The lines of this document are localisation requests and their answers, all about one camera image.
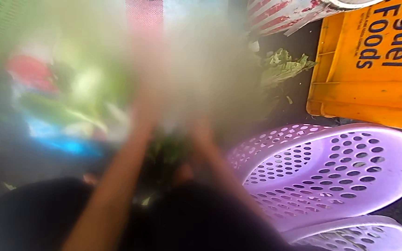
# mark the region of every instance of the dirt floor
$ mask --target dirt floor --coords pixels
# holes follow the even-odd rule
[[[305,53],[315,59],[321,21],[310,23],[290,37],[275,34],[260,39],[262,52],[287,49],[294,58]],[[312,117],[305,110],[312,71],[302,72],[285,82],[277,111],[270,119],[256,126],[255,132],[291,123],[309,123],[324,126],[338,126],[352,121],[324,117]],[[0,90],[0,100],[8,90]],[[1,111],[10,111],[10,105],[0,102]],[[63,176],[81,177],[87,171],[100,171],[109,161],[112,152],[103,158],[76,158],[59,151],[47,150],[38,143],[28,140],[27,128],[20,123],[0,122],[0,195],[10,186],[22,186],[39,180]],[[402,199],[374,214],[386,215],[402,224]]]

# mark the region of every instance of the purple plastic basket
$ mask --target purple plastic basket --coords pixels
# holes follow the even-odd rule
[[[386,216],[359,216],[283,233],[293,245],[332,251],[402,251],[402,225]]]
[[[381,125],[287,125],[246,140],[228,160],[281,232],[402,197],[402,132]]]

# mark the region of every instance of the dark clothing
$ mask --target dark clothing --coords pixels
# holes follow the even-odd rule
[[[59,250],[91,192],[79,180],[61,179],[4,194],[0,251]],[[291,251],[294,247],[233,198],[187,184],[147,207],[132,207],[119,249]]]

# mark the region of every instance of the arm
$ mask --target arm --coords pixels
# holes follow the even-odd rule
[[[238,181],[232,168],[223,159],[221,150],[213,140],[213,133],[206,119],[198,120],[195,123],[192,130],[192,138],[195,149],[207,161],[215,183],[225,192],[241,201],[255,214],[266,219],[263,210]]]
[[[112,251],[118,245],[156,117],[149,99],[139,94],[137,100],[142,102],[134,106],[140,117],[133,119],[128,141],[105,171],[62,251]]]

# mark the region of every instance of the yellow plastic crate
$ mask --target yellow plastic crate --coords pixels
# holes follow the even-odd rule
[[[402,0],[325,18],[316,61],[310,114],[402,128]]]

